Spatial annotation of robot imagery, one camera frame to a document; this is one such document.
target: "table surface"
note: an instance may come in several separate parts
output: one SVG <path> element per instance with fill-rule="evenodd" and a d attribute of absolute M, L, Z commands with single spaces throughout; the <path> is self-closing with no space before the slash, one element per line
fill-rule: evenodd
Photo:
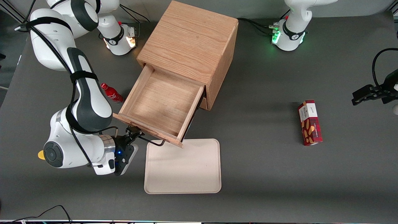
<path fill-rule="evenodd" d="M 271 24 L 274 20 L 261 20 Z M 142 47 L 154 24 L 143 24 Z M 72 219 L 212 222 L 398 222 L 398 116 L 394 103 L 352 106 L 351 93 L 372 83 L 371 62 L 398 47 L 391 13 L 314 18 L 294 52 L 270 45 L 240 22 L 234 60 L 211 111 L 199 110 L 187 139 L 220 142 L 222 189 L 217 194 L 149 195 L 146 142 L 124 176 L 87 167 L 51 168 L 37 158 L 50 118 L 69 103 L 65 72 L 39 64 L 30 41 L 0 109 L 1 219 L 34 216 L 62 204 Z M 76 40 L 100 82 L 123 95 L 141 68 L 139 49 L 114 56 L 94 31 Z M 377 62 L 380 81 L 398 55 Z M 297 106 L 314 99 L 324 142 L 302 145 Z M 111 103 L 114 112 L 121 105 Z M 113 119 L 120 132 L 126 127 Z M 65 219 L 61 210 L 42 218 Z"/>

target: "coca-cola bottle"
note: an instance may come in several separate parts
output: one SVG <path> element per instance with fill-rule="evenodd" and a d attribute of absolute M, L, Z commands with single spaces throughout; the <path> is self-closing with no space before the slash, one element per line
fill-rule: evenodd
<path fill-rule="evenodd" d="M 114 88 L 109 87 L 106 83 L 102 83 L 101 88 L 105 90 L 105 94 L 116 104 L 123 103 L 123 97 Z"/>

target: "wooden drawer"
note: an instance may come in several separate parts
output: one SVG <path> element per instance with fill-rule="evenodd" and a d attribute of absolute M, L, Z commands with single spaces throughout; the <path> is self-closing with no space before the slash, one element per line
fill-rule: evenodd
<path fill-rule="evenodd" d="M 119 114 L 124 123 L 182 147 L 204 84 L 145 65 Z"/>

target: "wood grain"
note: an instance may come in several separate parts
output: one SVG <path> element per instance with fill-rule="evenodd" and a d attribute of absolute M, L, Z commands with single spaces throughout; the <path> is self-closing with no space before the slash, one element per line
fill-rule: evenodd
<path fill-rule="evenodd" d="M 144 88 L 144 83 L 148 81 L 150 76 L 152 75 L 154 69 L 152 66 L 147 65 L 143 68 L 140 76 L 138 77 L 137 81 L 135 81 L 135 84 L 133 88 L 131 89 L 128 97 L 125 100 L 125 103 L 123 104 L 122 108 L 120 109 L 119 113 L 123 114 L 125 112 L 128 112 L 132 109 L 133 104 L 137 100 L 137 96 L 140 95 L 141 91 Z"/>
<path fill-rule="evenodd" d="M 180 146 L 204 85 L 145 65 L 117 119 Z"/>
<path fill-rule="evenodd" d="M 238 32 L 238 24 L 236 24 L 234 31 L 231 33 L 231 36 L 229 37 L 228 45 L 225 46 L 222 58 L 214 72 L 214 76 L 213 79 L 211 80 L 211 83 L 206 85 L 207 110 L 211 110 L 211 108 L 213 107 L 214 101 L 216 100 L 216 97 L 219 93 L 225 75 L 228 72 L 229 66 L 231 65 L 232 59 L 234 57 L 237 32 Z"/>
<path fill-rule="evenodd" d="M 209 84 L 237 23 L 172 1 L 137 60 Z"/>
<path fill-rule="evenodd" d="M 113 117 L 122 121 L 123 123 L 130 125 L 130 126 L 137 126 L 139 127 L 143 132 L 148 133 L 152 136 L 155 136 L 156 138 L 165 140 L 167 142 L 170 142 L 178 147 L 183 147 L 183 144 L 181 141 L 178 141 L 175 137 L 170 136 L 167 133 L 164 133 L 160 130 L 155 130 L 153 127 L 148 127 L 147 125 L 145 125 L 144 123 L 134 119 L 134 118 L 130 118 L 130 117 L 126 117 L 122 114 L 115 114 L 113 113 Z"/>
<path fill-rule="evenodd" d="M 197 92 L 196 97 L 193 100 L 193 103 L 191 105 L 191 108 L 190 108 L 190 110 L 189 110 L 189 112 L 188 112 L 188 114 L 187 114 L 187 116 L 185 118 L 185 121 L 182 124 L 181 129 L 180 129 L 180 131 L 178 133 L 177 140 L 179 140 L 179 141 L 183 140 L 183 137 L 184 137 L 184 134 L 185 134 L 185 130 L 187 130 L 188 127 L 189 127 L 189 123 L 190 123 L 190 121 L 191 121 L 191 119 L 192 119 L 192 117 L 193 117 L 193 115 L 194 115 L 194 113 L 195 113 L 195 111 L 197 109 L 197 105 L 199 104 L 199 101 L 200 101 L 201 97 L 203 96 L 204 89 L 205 89 L 204 86 L 200 86 L 199 91 Z"/>
<path fill-rule="evenodd" d="M 203 97 L 202 102 L 200 103 L 200 108 L 204 109 L 204 110 L 208 110 L 207 109 L 207 98 Z"/>

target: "velcro strap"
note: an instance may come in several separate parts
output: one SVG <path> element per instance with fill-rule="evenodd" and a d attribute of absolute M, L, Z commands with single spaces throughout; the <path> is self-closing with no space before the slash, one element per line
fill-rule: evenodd
<path fill-rule="evenodd" d="M 27 30 L 29 30 L 30 27 L 32 27 L 32 26 L 39 25 L 39 24 L 50 24 L 50 23 L 56 23 L 56 24 L 63 25 L 65 27 L 67 27 L 70 31 L 72 31 L 72 29 L 67 24 L 67 22 L 65 22 L 63 20 L 60 20 L 58 18 L 55 18 L 55 17 L 40 17 L 40 18 L 37 18 L 37 19 L 32 20 L 30 22 L 27 22 L 25 27 L 26 27 Z"/>
<path fill-rule="evenodd" d="M 76 80 L 81 79 L 81 78 L 90 78 L 90 79 L 98 80 L 97 76 L 94 73 L 87 72 L 87 71 L 76 71 L 70 75 L 70 80 L 72 81 L 73 85 L 75 84 Z M 80 133 L 84 133 L 84 134 L 90 133 L 90 131 L 84 129 L 82 126 L 79 125 L 76 118 L 72 114 L 71 105 L 69 105 L 68 108 L 66 109 L 65 116 L 66 116 L 66 120 L 68 121 L 68 123 L 70 124 L 70 126 L 73 129 L 75 129 L 76 131 L 78 131 Z"/>
<path fill-rule="evenodd" d="M 101 9 L 101 0 L 96 0 L 96 3 L 97 3 L 96 13 L 98 14 Z"/>
<path fill-rule="evenodd" d="M 94 73 L 87 72 L 87 71 L 76 71 L 70 75 L 70 80 L 72 81 L 72 83 L 75 83 L 76 80 L 81 79 L 81 78 L 90 78 L 90 79 L 98 80 L 97 76 Z"/>
<path fill-rule="evenodd" d="M 87 131 L 86 129 L 82 128 L 79 123 L 77 122 L 77 120 L 75 119 L 75 117 L 72 114 L 72 108 L 71 105 L 68 106 L 68 108 L 66 109 L 66 113 L 65 113 L 65 117 L 66 120 L 68 121 L 68 123 L 70 124 L 70 126 L 80 132 L 80 133 L 84 133 L 84 134 L 89 134 L 90 131 Z"/>

